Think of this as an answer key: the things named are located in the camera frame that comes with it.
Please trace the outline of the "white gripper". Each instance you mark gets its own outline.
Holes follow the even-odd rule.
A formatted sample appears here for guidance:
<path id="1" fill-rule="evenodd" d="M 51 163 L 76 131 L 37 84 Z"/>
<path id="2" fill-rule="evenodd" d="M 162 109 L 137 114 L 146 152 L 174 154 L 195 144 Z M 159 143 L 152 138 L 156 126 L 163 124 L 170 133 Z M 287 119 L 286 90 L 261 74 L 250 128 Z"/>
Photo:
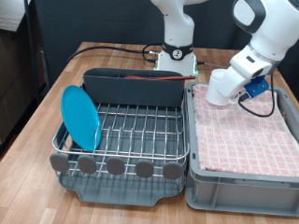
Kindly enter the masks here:
<path id="1" fill-rule="evenodd" d="M 237 95 L 249 84 L 252 77 L 245 77 L 232 66 L 230 66 L 223 74 L 218 85 L 218 92 L 225 98 Z"/>

